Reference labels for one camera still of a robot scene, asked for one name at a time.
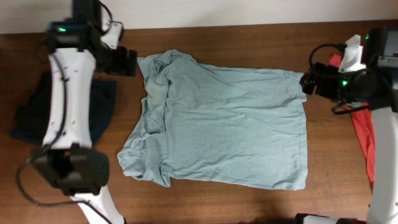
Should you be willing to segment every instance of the brown wooden surface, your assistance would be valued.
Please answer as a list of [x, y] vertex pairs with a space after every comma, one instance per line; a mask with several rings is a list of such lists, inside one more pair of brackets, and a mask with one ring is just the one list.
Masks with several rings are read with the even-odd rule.
[[[376, 26], [397, 21], [279, 24], [188, 29], [127, 30], [121, 45], [139, 56], [177, 49], [200, 63], [224, 67], [281, 68], [305, 72], [308, 55], [324, 43], [343, 43]], [[17, 191], [17, 166], [35, 146], [10, 139], [13, 115], [33, 92], [47, 66], [32, 58], [43, 34], [0, 35], [0, 223], [87, 223], [77, 206], [38, 208]], [[329, 50], [317, 54], [327, 60]], [[95, 144], [111, 161], [109, 190], [128, 223], [237, 223], [255, 218], [316, 213], [366, 218], [371, 190], [365, 162], [349, 116], [333, 116], [332, 103], [309, 96], [304, 103], [308, 132], [307, 187], [299, 191], [261, 190], [239, 185], [172, 179], [171, 188], [123, 176], [116, 154], [141, 115], [144, 91], [136, 78], [106, 75], [118, 81], [109, 128]], [[24, 184], [39, 200], [65, 200], [32, 169]]]

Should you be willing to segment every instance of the dark blue cloth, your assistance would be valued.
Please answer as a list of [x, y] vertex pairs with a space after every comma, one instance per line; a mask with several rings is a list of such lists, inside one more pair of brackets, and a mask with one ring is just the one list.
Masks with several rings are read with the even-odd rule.
[[[17, 126], [10, 133], [12, 138], [42, 144], [50, 118], [51, 86], [51, 73], [43, 73], [27, 105], [19, 106], [15, 113]], [[115, 97], [116, 81], [92, 80], [89, 127], [93, 144], [111, 121]]]

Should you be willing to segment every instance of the folded cloth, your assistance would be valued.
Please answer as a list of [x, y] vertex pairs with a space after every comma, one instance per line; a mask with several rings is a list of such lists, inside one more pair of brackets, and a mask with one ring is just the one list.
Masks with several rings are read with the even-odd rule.
[[[41, 145], [50, 119], [51, 72], [45, 72], [29, 97], [26, 106], [19, 106], [10, 133], [14, 139]], [[112, 118], [116, 98], [116, 81], [92, 80], [90, 90], [89, 128], [93, 144], [101, 137]]]
[[203, 65], [177, 50], [138, 63], [148, 96], [118, 154], [124, 175], [305, 187], [302, 73]]

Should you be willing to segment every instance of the red cloth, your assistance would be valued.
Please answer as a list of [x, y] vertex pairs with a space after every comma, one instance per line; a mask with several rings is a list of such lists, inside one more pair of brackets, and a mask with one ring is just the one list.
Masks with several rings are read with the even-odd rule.
[[372, 123], [372, 111], [362, 110], [352, 113], [351, 119], [353, 120], [359, 145], [366, 158], [366, 172], [373, 187], [376, 142]]

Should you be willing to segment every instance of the wrinkled fabric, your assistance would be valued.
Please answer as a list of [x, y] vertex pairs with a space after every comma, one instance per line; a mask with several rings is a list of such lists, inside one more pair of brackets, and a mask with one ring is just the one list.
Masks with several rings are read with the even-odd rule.
[[148, 96], [118, 154], [124, 175], [304, 189], [302, 73], [204, 65], [176, 50], [138, 63]]

